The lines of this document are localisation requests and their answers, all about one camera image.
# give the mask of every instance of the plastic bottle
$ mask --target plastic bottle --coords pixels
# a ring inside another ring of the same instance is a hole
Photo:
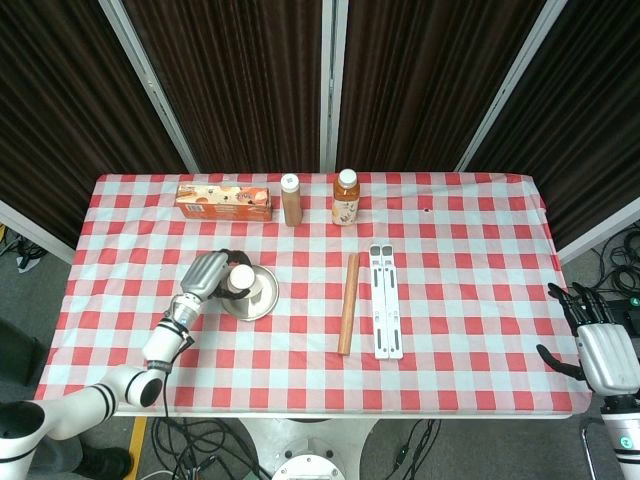
[[[282,208],[284,222],[288,227],[295,227],[302,222],[302,206],[300,205],[300,180],[293,173],[287,173],[280,179],[282,188]]]
[[[360,183],[356,172],[345,168],[333,183],[333,208],[331,218],[336,225],[352,225],[356,221]]]

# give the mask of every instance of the table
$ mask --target table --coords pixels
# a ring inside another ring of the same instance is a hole
[[[530,177],[360,173],[357,225],[331,224],[334,175],[301,174],[302,225],[284,225],[280,174],[105,175],[96,183],[36,398],[143,365],[141,348],[197,254],[244,250],[279,281],[269,316],[237,321],[217,301],[169,377],[170,410],[198,416],[567,416],[584,382],[551,372],[535,346],[577,362],[564,285]],[[185,219],[179,182],[267,184],[272,223]],[[390,242],[404,358],[373,355],[367,251]],[[334,353],[348,254],[360,252],[351,355]],[[160,414],[132,407],[121,414]]]

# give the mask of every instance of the dark curtain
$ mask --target dark curtain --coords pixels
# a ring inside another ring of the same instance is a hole
[[[533,176],[562,248],[640,196],[640,3],[569,2],[468,166]]]
[[[75,246],[101,174],[185,167],[97,2],[0,12],[0,199]]]
[[[125,5],[203,171],[318,170],[321,0]]]
[[[453,170],[542,0],[351,0],[337,168]]]

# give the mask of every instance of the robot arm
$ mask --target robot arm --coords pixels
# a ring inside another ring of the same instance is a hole
[[[56,400],[0,405],[0,480],[25,478],[36,447],[45,435],[64,440],[110,418],[120,402],[136,407],[152,405],[176,357],[193,339],[189,329],[210,296],[242,296],[220,287],[229,263],[249,263],[242,252],[221,250],[200,255],[180,283],[165,317],[142,349],[146,369],[119,365],[102,380]]]
[[[578,283],[573,287],[579,297],[569,295],[552,283],[549,294],[562,305],[576,337],[580,365],[559,361],[543,345],[537,346],[538,353],[553,370],[576,380],[585,380],[595,393],[604,397],[602,419],[620,468],[626,479],[638,480],[640,363],[629,335],[622,325],[614,323],[602,296]]]

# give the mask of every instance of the orange snack box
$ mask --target orange snack box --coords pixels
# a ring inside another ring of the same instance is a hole
[[[271,221],[271,196],[264,187],[180,184],[175,205],[187,218]]]

